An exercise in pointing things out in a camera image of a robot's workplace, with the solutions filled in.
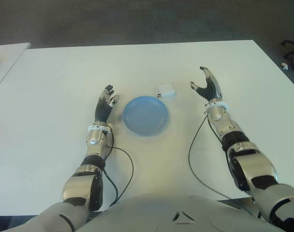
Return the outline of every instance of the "robotic hand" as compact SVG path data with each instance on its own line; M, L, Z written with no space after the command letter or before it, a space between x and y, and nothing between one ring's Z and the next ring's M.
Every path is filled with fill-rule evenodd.
M73 232L83 226L92 211L99 210L103 199L102 172L109 153L107 136L112 125L107 119L119 96L111 98L112 86L102 92L95 110L95 122L86 138L87 154L66 182L60 203L56 203L24 225L8 232Z
M102 92L95 110L95 121L88 127L86 138L87 154L80 167L66 182L61 200L73 205L84 205L90 211L99 210L103 202L102 172L108 155L107 135L112 125L107 119L112 108L119 100L119 95L111 97L113 86L108 85Z
M266 221L294 232L294 188L278 183L272 163L231 119L214 75L205 67L200 69L206 75L207 87L198 87L194 82L190 85L208 100L208 120L222 141L222 149L228 156L229 170L236 186L253 197Z

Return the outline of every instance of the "wire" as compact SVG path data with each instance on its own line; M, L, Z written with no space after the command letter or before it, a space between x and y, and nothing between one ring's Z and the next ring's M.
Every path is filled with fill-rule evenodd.
M109 180L109 182L112 184L112 186L114 187L114 190L116 191L116 197L114 198L113 202L110 204L110 206L112 206L113 204L115 204L117 202L117 199L118 199L118 188L117 188L116 184L113 182L113 180L108 176L108 174L107 174L107 172L106 172L105 169L104 169L104 174L107 177L107 179Z
M128 183L127 183L127 185L126 185L126 187L124 188L124 190L121 192L121 194L120 194L120 196L117 198L117 201L118 200L120 200L120 198L121 198L121 196L123 195L123 193L125 192L125 190L127 189L127 187L128 187L128 185L131 183L131 181L132 181L132 178L133 178L133 175L134 175L134 164L133 164L133 160L132 160L132 158L130 157L130 155L126 152L126 151L124 151L123 149L121 149L121 148L119 148L119 147L115 147L115 146L112 146L112 147L109 147L109 148L114 148L114 149L118 149L118 150L120 150L120 151L123 151L124 153L126 153L127 154L127 156L128 156L128 158L130 159L130 161L131 161L131 164L132 164L132 174L131 174L131 178L130 178L130 180L128 181Z
M112 135L112 147L113 147L113 144L114 144L113 133L111 133L111 135ZM108 156L111 154L111 152L112 152L112 148L110 149L110 151L109 151L108 155L106 156L106 158L104 159L104 161L106 161L106 159L107 159ZM104 169L104 174L105 174L105 176L107 177L107 179L109 180L109 182L112 184L112 186L113 186L113 188L114 188L114 190L115 190L115 192L116 192L116 196L115 196L115 198L114 198L114 201L109 205L109 207L110 207L110 206L112 206L113 204L115 204L115 203L117 202L117 199L118 199L118 188L117 188L116 184L114 183L114 181L108 176L108 174L107 174L107 172L106 172L105 169Z
M112 146L113 146L113 144L114 144L113 132L111 132L111 135L112 135ZM106 159L108 158L108 156L110 155L111 152L112 152L112 148L110 149L110 151L109 151L108 155L106 156L106 158L104 159L104 161L106 161Z
M219 142L222 144L222 141L220 140L220 138L218 137L218 135L215 133L214 129L212 128L211 124L210 124L210 121L208 120L208 124L212 130L212 132L214 133L215 137L219 140Z
M228 196L226 196L226 195L224 195L224 194L222 194L222 193L220 193L220 192L218 192L217 190L215 190L215 189L213 189L213 188L211 188L210 186L208 186L207 184L205 184L195 173L194 173L194 171L193 171L193 168L192 168L192 165L191 165L191 161L190 161L190 154L191 154L191 148L192 148L192 146L193 146L193 143L194 143L194 141L195 141L195 139L196 139L196 137L197 137L197 134L198 134L198 132L200 131L200 128L202 127L202 125L204 124L204 122L206 121L206 119L207 119L207 117L208 117L208 115L206 115L206 117L204 118L204 120L202 121L202 123L200 124L200 126L198 127L198 129L197 129L197 132L196 132L196 134L195 134L195 136L194 136L194 138L193 138L193 140L192 140L192 143L191 143L191 145L190 145L190 148L189 148L189 154L188 154L188 162L189 162L189 166L190 166L190 169L191 169L191 172L192 172L192 174L194 175L194 177L202 184L202 185L204 185L205 187L207 187L208 189L210 189L211 191L213 191L213 192L215 192L215 193L217 193L217 194L219 194L219 195L221 195L221 196L223 196L223 197L225 197L225 198L227 198L227 199L229 199L229 200L231 200L231 201L233 201L236 205L238 205L240 208L242 208L242 209L244 209L245 211L247 211L250 215L252 215L252 216L254 216L248 209L246 209L245 207L243 207L242 205L240 205L238 202L236 202L234 199L232 199L232 198L230 198L230 197L228 197Z

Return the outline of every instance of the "white tabletop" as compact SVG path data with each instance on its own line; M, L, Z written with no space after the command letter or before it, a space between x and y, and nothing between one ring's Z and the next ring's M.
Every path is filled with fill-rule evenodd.
M30 43L0 45L0 83Z
M253 41L29 49L0 85L0 215L34 215L60 200L85 156L87 127L107 84L120 94L109 118L115 145L135 166L123 199L169 191L223 200L195 180L187 163L206 104L189 85L205 86L200 65L217 77L232 117L273 162L279 182L294 186L294 85ZM177 93L163 100L168 127L151 137L130 132L121 117L125 105L166 83ZM236 188L207 123L192 164L211 187L232 198L248 196ZM106 167L122 191L131 173L127 156L113 151ZM104 178L101 210L113 199Z

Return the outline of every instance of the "floor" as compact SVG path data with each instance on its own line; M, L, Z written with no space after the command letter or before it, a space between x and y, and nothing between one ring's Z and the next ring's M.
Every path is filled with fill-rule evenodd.
M254 40L294 84L294 0L0 0L0 44L31 48ZM250 200L248 207L253 208ZM0 217L2 228L28 220Z

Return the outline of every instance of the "robot finger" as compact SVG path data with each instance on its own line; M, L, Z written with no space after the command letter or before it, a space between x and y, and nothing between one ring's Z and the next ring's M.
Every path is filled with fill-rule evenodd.
M115 95L112 98L110 98L110 100L108 101L108 105L110 107L113 107L117 103L118 100L119 100L119 95Z

